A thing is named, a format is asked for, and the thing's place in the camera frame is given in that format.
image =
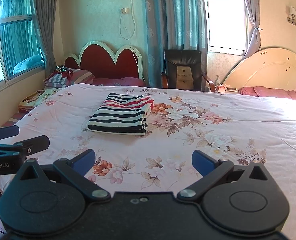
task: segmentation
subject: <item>window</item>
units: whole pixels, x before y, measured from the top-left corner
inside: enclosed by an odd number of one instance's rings
[[[0,0],[0,83],[43,65],[30,0]]]
[[[205,4],[209,51],[245,55],[248,16],[244,0],[205,0]]]

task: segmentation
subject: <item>red headboard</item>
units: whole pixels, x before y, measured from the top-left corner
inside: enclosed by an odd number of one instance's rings
[[[97,78],[143,79],[142,58],[139,51],[132,46],[123,46],[115,55],[106,44],[91,41],[83,47],[79,57],[70,54],[66,58],[65,66],[88,70]]]

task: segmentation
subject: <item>wall sconce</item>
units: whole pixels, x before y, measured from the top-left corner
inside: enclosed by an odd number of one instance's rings
[[[289,15],[291,18],[288,17],[288,22],[296,26],[296,9],[294,7],[290,7]]]

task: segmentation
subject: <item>cream headboard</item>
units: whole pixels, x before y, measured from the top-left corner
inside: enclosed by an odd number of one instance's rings
[[[264,86],[296,90],[296,54],[282,48],[258,51],[240,62],[223,85],[237,89]]]

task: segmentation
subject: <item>headboard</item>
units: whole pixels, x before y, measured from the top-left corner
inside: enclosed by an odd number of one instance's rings
[[[262,49],[234,67],[223,85],[296,90],[296,54],[282,48]]]
[[[88,70],[97,78],[143,79],[142,57],[132,46],[123,46],[115,54],[105,43],[91,41],[82,48],[79,57],[69,54],[65,66]]]

